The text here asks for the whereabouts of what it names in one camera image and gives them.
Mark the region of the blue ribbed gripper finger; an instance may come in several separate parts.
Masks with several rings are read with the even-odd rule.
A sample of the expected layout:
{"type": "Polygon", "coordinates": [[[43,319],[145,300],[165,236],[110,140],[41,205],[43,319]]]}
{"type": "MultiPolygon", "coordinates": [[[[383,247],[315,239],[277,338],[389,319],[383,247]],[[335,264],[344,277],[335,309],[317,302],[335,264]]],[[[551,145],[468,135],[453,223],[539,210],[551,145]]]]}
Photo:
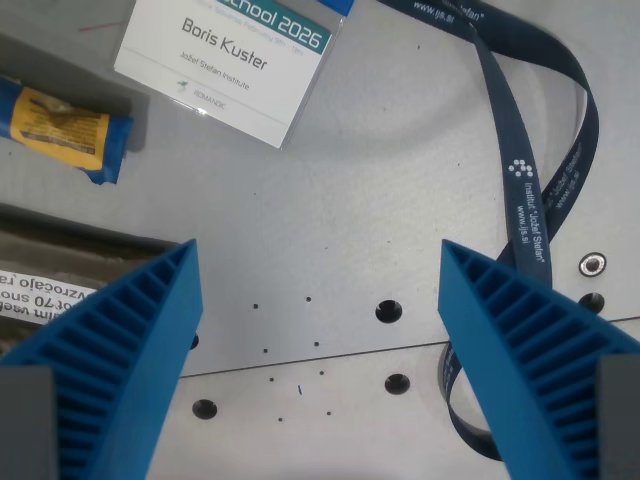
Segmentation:
{"type": "Polygon", "coordinates": [[[562,294],[445,240],[438,311],[514,479],[597,479],[596,366],[637,340],[562,294]]]}
{"type": "Polygon", "coordinates": [[[146,477],[202,314],[190,240],[89,295],[2,359],[53,373],[60,478],[146,477]]]}

